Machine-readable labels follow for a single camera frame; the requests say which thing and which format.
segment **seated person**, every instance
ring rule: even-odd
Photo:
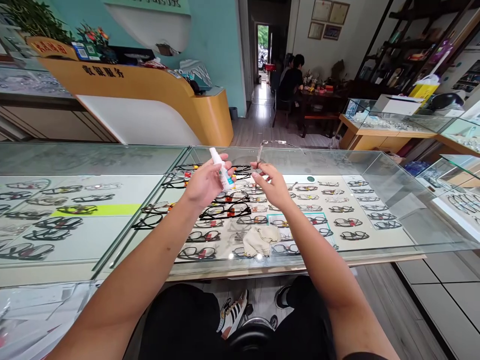
[[[293,101],[297,89],[304,88],[304,79],[302,74],[302,66],[305,64],[303,55],[298,54],[293,59],[293,68],[286,71],[283,81],[278,87],[278,98],[282,101]]]
[[[287,70],[290,70],[294,67],[294,59],[295,59],[295,56],[291,54],[288,56],[288,66],[285,66],[285,68],[283,69],[283,72],[281,73],[280,84],[282,83],[282,80],[284,79],[284,76]]]

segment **picture frame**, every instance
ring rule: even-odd
[[[326,24],[325,30],[323,31],[323,38],[337,41],[340,37],[341,32],[341,26]]]
[[[344,25],[347,14],[349,13],[350,4],[345,2],[334,1],[331,5],[328,22],[337,25]]]
[[[332,2],[327,0],[315,0],[311,19],[313,21],[327,22],[332,9]]]
[[[310,22],[310,29],[308,30],[308,37],[310,39],[321,40],[324,33],[325,24],[321,22]]]

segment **framed certificate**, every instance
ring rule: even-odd
[[[329,20],[330,9],[332,8],[331,1],[315,0],[313,5],[313,13],[311,19],[315,21],[327,22]]]
[[[330,17],[328,18],[328,22],[339,25],[345,24],[345,19],[347,18],[349,7],[350,4],[334,1],[331,5]]]
[[[319,22],[312,21],[310,23],[310,30],[308,31],[308,37],[310,39],[322,39],[322,34],[324,33],[324,25]]]

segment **stool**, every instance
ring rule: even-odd
[[[278,91],[275,93],[275,115],[273,116],[273,123],[271,127],[275,127],[275,120],[277,120],[277,112],[284,113],[286,116],[286,128],[289,128],[289,114],[292,111],[291,100],[280,100],[278,98]]]

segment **shoe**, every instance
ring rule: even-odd
[[[220,310],[220,332],[223,339],[227,339],[232,335],[240,325],[244,316],[245,308],[249,302],[249,291],[245,290],[237,301],[230,305],[228,299]]]
[[[285,285],[283,287],[281,287],[280,289],[278,289],[278,291],[275,293],[275,306],[279,309],[286,309],[286,308],[289,308],[290,306],[288,306],[286,303],[283,303],[282,302],[282,295],[288,290],[290,289],[291,285]]]

